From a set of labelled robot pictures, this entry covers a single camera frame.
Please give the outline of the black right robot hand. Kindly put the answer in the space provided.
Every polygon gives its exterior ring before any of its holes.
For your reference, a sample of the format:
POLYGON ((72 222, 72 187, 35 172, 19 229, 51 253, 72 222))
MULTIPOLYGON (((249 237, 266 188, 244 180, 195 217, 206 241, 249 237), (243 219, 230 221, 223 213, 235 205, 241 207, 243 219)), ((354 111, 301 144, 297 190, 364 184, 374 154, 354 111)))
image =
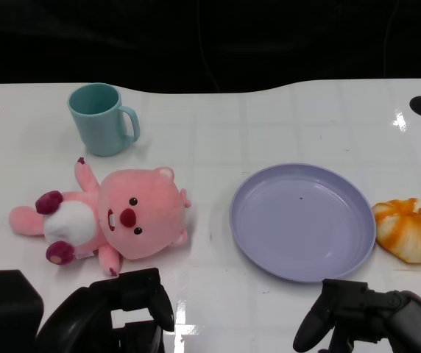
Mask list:
POLYGON ((365 282, 325 279, 293 349, 308 352, 329 331, 333 334, 326 352, 352 352, 356 341, 384 338, 393 352, 421 352, 421 297, 407 290, 376 292, 365 282))

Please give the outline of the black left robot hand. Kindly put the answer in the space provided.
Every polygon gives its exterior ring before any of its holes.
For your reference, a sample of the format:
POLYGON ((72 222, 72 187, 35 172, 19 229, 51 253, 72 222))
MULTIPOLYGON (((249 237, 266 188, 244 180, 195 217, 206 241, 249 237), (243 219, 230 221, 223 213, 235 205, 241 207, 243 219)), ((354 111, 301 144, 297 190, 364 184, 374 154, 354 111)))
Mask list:
POLYGON ((40 329, 36 352, 163 352, 163 333, 174 331, 174 312, 160 281, 148 268, 119 274, 74 291, 40 329), (114 328, 114 310, 147 309, 148 321, 114 328))

